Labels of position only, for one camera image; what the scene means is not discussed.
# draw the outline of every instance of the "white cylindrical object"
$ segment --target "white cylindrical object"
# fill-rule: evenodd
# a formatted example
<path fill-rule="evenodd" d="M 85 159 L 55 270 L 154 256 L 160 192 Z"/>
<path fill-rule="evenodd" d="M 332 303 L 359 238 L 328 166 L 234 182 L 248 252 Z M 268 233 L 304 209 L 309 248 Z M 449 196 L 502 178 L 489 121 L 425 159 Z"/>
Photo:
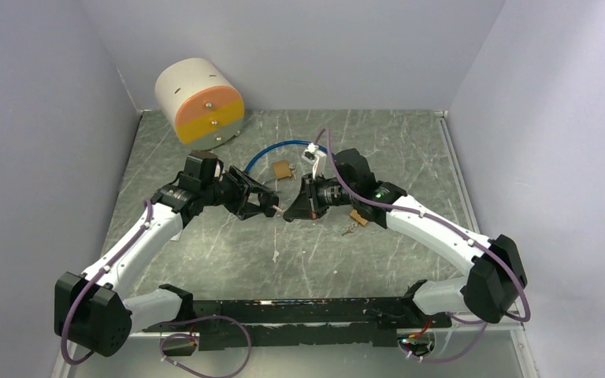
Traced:
<path fill-rule="evenodd" d="M 177 137 L 194 150 L 209 150 L 239 134 L 242 97 L 205 59 L 171 65 L 158 77 L 154 93 Z"/>

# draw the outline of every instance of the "white enclosure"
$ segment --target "white enclosure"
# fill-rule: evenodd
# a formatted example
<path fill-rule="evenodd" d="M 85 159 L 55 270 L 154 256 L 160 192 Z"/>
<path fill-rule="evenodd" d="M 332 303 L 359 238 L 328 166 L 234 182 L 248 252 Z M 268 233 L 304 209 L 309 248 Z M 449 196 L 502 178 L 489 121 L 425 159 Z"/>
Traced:
<path fill-rule="evenodd" d="M 97 258 L 188 57 L 252 109 L 448 110 L 481 231 L 519 243 L 539 374 L 605 376 L 605 0 L 0 0 L 0 376 L 50 376 L 54 282 Z"/>

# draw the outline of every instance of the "cable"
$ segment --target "cable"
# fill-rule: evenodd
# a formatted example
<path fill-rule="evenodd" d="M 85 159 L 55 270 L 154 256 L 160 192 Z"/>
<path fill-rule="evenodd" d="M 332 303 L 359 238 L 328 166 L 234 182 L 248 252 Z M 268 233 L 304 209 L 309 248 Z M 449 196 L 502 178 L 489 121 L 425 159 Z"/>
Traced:
<path fill-rule="evenodd" d="M 164 350 L 163 350 L 163 344 L 165 344 L 165 342 L 170 339 L 195 339 L 194 336 L 191 336 L 187 333 L 175 333 L 175 334 L 166 336 L 163 340 L 161 340 L 161 343 L 159 344 L 159 351 L 161 352 L 161 362 L 166 361 L 169 364 L 177 366 L 178 368 L 184 370 L 185 372 L 190 372 L 191 374 L 193 374 L 195 376 L 199 376 L 201 378 L 232 378 L 234 376 L 237 376 L 240 372 L 242 372 L 244 367 L 247 366 L 247 363 L 249 362 L 249 357 L 251 356 L 251 337 L 249 336 L 249 332 L 247 331 L 247 329 L 240 322 L 233 319 L 232 317 L 225 317 L 223 315 L 212 315 L 209 317 L 197 317 L 195 319 L 191 319 L 190 321 L 167 321 L 165 323 L 160 323 L 160 324 L 161 325 L 186 325 L 186 324 L 198 323 L 199 321 L 212 321 L 212 320 L 217 320 L 217 319 L 224 320 L 224 321 L 230 321 L 231 323 L 237 325 L 238 328 L 240 328 L 240 331 L 242 331 L 244 336 L 247 338 L 247 356 L 244 358 L 242 365 L 235 372 L 232 372 L 232 373 L 228 374 L 227 376 L 207 376 L 201 372 L 197 372 L 194 369 L 187 367 L 186 365 L 182 365 L 179 362 L 173 360 L 172 358 L 166 356 L 164 353 Z"/>
<path fill-rule="evenodd" d="M 423 326 L 423 329 L 420 332 L 412 333 L 411 335 L 409 335 L 409 337 L 412 339 L 418 339 L 419 337 L 423 336 L 425 331 L 428 331 L 428 328 L 430 328 L 431 324 L 432 319 L 428 319 L 428 321 L 425 322 L 425 326 Z"/>
<path fill-rule="evenodd" d="M 481 338 L 481 336 L 484 334 L 484 331 L 486 330 L 486 328 L 488 327 L 488 323 L 484 322 L 484 325 L 481 326 L 481 329 L 479 329 L 479 332 L 477 332 L 477 335 L 474 336 L 474 339 L 472 339 L 472 341 L 467 344 L 467 346 L 465 346 L 465 349 L 461 350 L 460 353 L 456 354 L 453 357 L 447 357 L 447 358 L 423 358 L 422 356 L 417 356 L 420 362 L 424 362 L 427 364 L 443 364 L 446 362 L 451 362 L 451 361 L 455 361 L 459 358 L 464 357 L 466 354 L 468 354 L 470 352 L 470 350 L 472 350 L 472 348 L 474 348 L 474 346 L 479 342 L 479 339 Z M 399 345 L 400 350 L 404 351 L 404 348 Z"/>
<path fill-rule="evenodd" d="M 138 239 L 140 239 L 140 237 L 145 233 L 145 230 L 150 227 L 150 221 L 152 220 L 152 215 L 154 213 L 154 210 L 152 209 L 152 202 L 150 199 L 145 200 L 145 208 L 147 209 L 147 215 L 145 216 L 145 221 L 143 222 L 143 224 L 140 225 L 138 231 L 133 234 L 133 237 L 131 237 L 126 242 L 126 244 L 124 244 L 124 246 L 120 248 L 111 259 L 108 260 L 105 266 L 109 268 L 112 267 L 112 265 L 117 262 L 129 249 L 131 249 L 133 244 L 135 244 Z M 96 273 L 96 275 L 91 278 L 91 280 L 89 280 L 86 285 L 84 285 L 80 293 L 75 298 L 75 301 L 73 301 L 69 312 L 66 314 L 64 327 L 61 330 L 61 356 L 64 358 L 64 361 L 66 361 L 66 363 L 69 365 L 79 365 L 85 362 L 89 357 L 91 357 L 92 354 L 94 354 L 94 351 L 90 351 L 79 360 L 72 359 L 69 353 L 69 331 L 71 328 L 73 316 L 75 315 L 77 308 L 80 306 L 80 302 L 82 302 L 82 299 L 87 294 L 87 292 L 94 286 L 94 284 L 98 282 L 98 280 L 101 279 L 101 277 L 103 277 L 104 274 L 106 274 L 106 271 L 104 269 L 100 269 Z"/>
<path fill-rule="evenodd" d="M 328 154 L 333 155 L 332 153 L 332 145 L 331 145 L 331 140 L 330 140 L 330 131 L 327 128 L 322 128 L 319 133 L 317 134 L 317 137 L 314 139 L 314 143 L 318 143 L 318 141 L 321 139 L 321 137 L 323 136 L 323 134 L 326 133 L 326 143 L 327 143 L 327 148 L 328 148 Z M 361 195 L 359 195 L 358 193 L 356 193 L 355 191 L 353 191 L 349 185 L 344 181 L 344 179 L 342 178 L 342 176 L 340 175 L 340 172 L 337 170 L 337 166 L 335 165 L 335 160 L 334 159 L 328 159 L 328 161 L 330 161 L 330 166 L 332 168 L 333 173 L 335 173 L 335 177 L 337 178 L 337 181 L 340 183 L 340 185 L 342 186 L 342 188 L 347 191 L 347 193 L 349 193 L 349 195 L 351 195 L 351 197 L 356 198 L 357 200 L 359 200 L 360 202 L 363 202 L 367 205 L 370 206 L 376 206 L 376 207 L 380 207 L 382 209 L 393 209 L 393 210 L 399 210 L 399 211 L 404 211 L 407 213 L 413 213 L 416 215 L 420 215 L 421 212 L 418 211 L 417 209 L 411 209 L 408 207 L 404 207 L 404 206 L 397 206 L 397 205 L 391 205 L 391 204 L 387 204 L 387 203 L 380 203 L 380 202 L 375 202 L 375 201 L 371 201 L 367 198 L 363 198 Z M 426 217 L 432 221 L 435 221 L 439 224 L 442 224 L 444 227 L 448 228 L 449 230 L 453 231 L 456 235 L 460 236 L 461 239 L 467 241 L 470 239 L 470 237 L 463 231 L 461 231 L 460 229 L 458 229 L 457 227 L 455 227 L 451 222 L 438 217 L 437 215 L 432 215 L 431 213 L 424 213 L 423 217 Z M 522 322 L 526 322 L 530 320 L 530 305 L 528 302 L 527 297 L 525 296 L 525 292 L 523 291 L 523 285 L 521 283 L 521 281 L 516 277 L 516 275 L 514 274 L 514 272 L 509 268 L 509 265 L 507 265 L 501 258 L 499 258 L 495 253 L 493 253 L 493 251 L 489 250 L 486 246 L 483 246 L 480 243 L 474 243 L 473 246 L 475 248 L 478 248 L 479 250 L 481 250 L 483 253 L 487 254 L 491 259 L 493 259 L 503 270 L 504 272 L 509 276 L 509 278 L 511 279 L 511 282 L 514 283 L 514 286 L 516 287 L 516 291 L 518 292 L 518 296 L 521 297 L 521 300 L 523 302 L 523 312 L 525 313 L 525 315 L 523 317 L 518 317 L 515 315 L 511 315 L 510 313 L 506 313 L 505 316 L 509 317 L 511 319 L 514 319 L 516 321 L 522 321 Z"/>
<path fill-rule="evenodd" d="M 454 321 L 457 321 L 459 323 L 462 324 L 467 324 L 467 325 L 479 325 L 479 324 L 483 324 L 484 321 L 466 321 L 465 319 L 462 319 L 460 317 L 456 317 L 454 314 L 452 313 L 447 313 L 447 315 L 453 319 Z"/>
<path fill-rule="evenodd" d="M 400 318 L 400 317 L 405 317 L 404 315 L 392 315 L 390 313 L 385 313 L 384 311 L 380 311 L 378 309 L 364 309 L 363 311 L 374 311 L 375 313 L 377 313 L 377 315 L 385 315 L 387 317 L 394 317 L 394 318 Z"/>
<path fill-rule="evenodd" d="M 279 148 L 282 146 L 289 146 L 292 144 L 299 144 L 300 146 L 308 146 L 310 144 L 310 142 L 307 142 L 304 140 L 299 140 L 299 139 L 293 139 L 293 140 L 284 140 L 283 142 L 278 142 L 278 143 L 273 144 L 272 146 L 268 146 L 268 147 L 264 148 L 261 152 L 256 154 L 256 156 L 251 158 L 251 160 L 247 164 L 247 167 L 244 169 L 244 172 L 249 174 L 249 171 L 254 167 L 254 164 L 256 164 L 256 161 L 258 161 L 258 159 L 262 158 L 263 155 L 267 154 L 268 152 L 270 152 L 276 148 Z M 326 152 L 326 149 L 323 146 L 319 146 L 319 150 Z"/>

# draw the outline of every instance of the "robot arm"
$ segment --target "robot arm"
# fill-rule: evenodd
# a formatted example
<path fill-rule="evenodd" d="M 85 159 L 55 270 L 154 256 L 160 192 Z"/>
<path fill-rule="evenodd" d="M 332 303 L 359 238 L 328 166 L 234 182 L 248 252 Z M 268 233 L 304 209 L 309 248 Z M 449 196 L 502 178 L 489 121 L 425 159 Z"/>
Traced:
<path fill-rule="evenodd" d="M 425 244 L 462 273 L 462 277 L 452 280 L 419 281 L 398 298 L 337 300 L 339 310 L 332 318 L 334 321 L 376 322 L 377 329 L 395 331 L 395 328 L 415 328 L 412 324 L 423 324 L 430 319 L 436 319 L 438 327 L 450 325 L 447 312 L 469 310 L 484 321 L 499 322 L 518 293 L 504 269 L 475 247 L 479 244 L 499 256 L 523 287 L 527 284 L 518 250 L 511 239 L 501 235 L 493 240 L 460 228 L 426 209 L 396 185 L 375 180 L 367 160 L 356 149 L 341 151 L 333 159 L 343 184 L 369 199 L 372 205 L 357 200 L 337 177 L 321 176 L 325 156 L 306 153 L 303 157 L 314 163 L 313 173 L 302 178 L 298 197 L 284 213 L 286 221 L 318 219 L 330 206 L 351 205 L 368 221 Z M 258 204 L 248 202 L 251 194 L 258 196 Z M 178 173 L 176 180 L 160 188 L 151 203 L 151 213 L 146 211 L 106 256 L 85 269 L 81 276 L 67 272 L 59 279 L 54 306 L 54 329 L 58 335 L 64 335 L 68 325 L 68 340 L 110 356 L 132 332 L 165 321 L 201 317 L 203 314 L 196 311 L 195 305 L 203 301 L 194 302 L 191 293 L 171 285 L 162 285 L 147 295 L 122 298 L 129 294 L 154 255 L 168 240 L 176 238 L 204 206 L 224 206 L 245 220 L 258 214 L 273 217 L 279 199 L 239 169 L 230 167 L 224 171 L 223 163 L 215 155 L 195 151 L 187 157 L 184 170 Z M 401 209 L 416 209 L 417 213 Z M 117 260 L 107 265 L 117 256 Z M 94 283 L 87 280 L 99 273 L 102 276 Z M 80 295 L 82 291 L 86 291 L 85 295 Z M 333 300 L 294 301 L 294 306 L 291 301 L 279 300 L 205 302 L 208 303 L 200 307 L 214 306 L 209 315 L 237 313 L 239 316 L 235 317 L 241 317 L 239 321 L 270 324 L 277 323 L 272 319 L 290 322 L 287 314 L 291 313 L 303 323 L 325 321 L 330 319 L 328 304 Z M 375 318 L 375 314 L 381 313 L 400 315 L 388 321 Z M 264 316 L 269 321 L 260 321 Z M 383 340 L 372 341 L 373 345 L 388 344 Z"/>
<path fill-rule="evenodd" d="M 356 149 L 344 150 L 333 157 L 336 170 L 343 183 L 370 204 L 359 201 L 336 177 L 325 179 L 320 175 L 323 168 L 319 165 L 324 163 L 325 154 L 315 147 L 310 145 L 302 156 L 314 165 L 314 170 L 302 178 L 298 197 L 284 213 L 286 221 L 318 219 L 330 206 L 352 205 L 368 221 L 426 245 L 462 274 L 461 278 L 440 282 L 419 281 L 411 287 L 405 297 L 411 298 L 416 311 L 428 316 L 470 311 L 488 323 L 502 319 L 518 297 L 518 289 L 488 254 L 502 260 L 525 287 L 527 278 L 513 240 L 505 235 L 493 240 L 453 224 L 396 185 L 377 181 Z"/>
<path fill-rule="evenodd" d="M 252 194 L 258 196 L 258 204 L 249 202 Z M 131 292 L 154 255 L 205 206 L 224 206 L 240 220 L 246 220 L 258 214 L 273 217 L 273 206 L 279 204 L 279 198 L 236 167 L 224 172 L 216 155 L 194 151 L 175 181 L 161 187 L 150 203 L 151 208 L 148 206 L 105 256 L 80 276 L 67 272 L 57 281 L 57 335 L 64 338 L 66 333 L 68 340 L 110 356 L 132 332 L 162 321 L 193 318 L 193 295 L 171 285 L 162 285 L 147 295 L 122 298 Z M 98 279 L 92 283 L 92 277 Z"/>

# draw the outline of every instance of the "white connector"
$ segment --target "white connector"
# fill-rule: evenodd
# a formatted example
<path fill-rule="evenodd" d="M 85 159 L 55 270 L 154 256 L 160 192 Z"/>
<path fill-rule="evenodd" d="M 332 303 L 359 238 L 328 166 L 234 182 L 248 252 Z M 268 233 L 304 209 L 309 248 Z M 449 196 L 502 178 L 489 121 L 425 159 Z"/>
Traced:
<path fill-rule="evenodd" d="M 310 143 L 305 152 L 302 153 L 302 159 L 312 165 L 312 178 L 316 179 L 323 173 L 325 168 L 326 154 L 314 143 Z"/>
<path fill-rule="evenodd" d="M 302 153 L 302 159 L 313 165 L 314 161 L 317 160 L 317 158 L 316 158 L 317 151 L 319 151 L 319 146 L 317 146 L 314 143 L 308 144 L 307 148 Z"/>

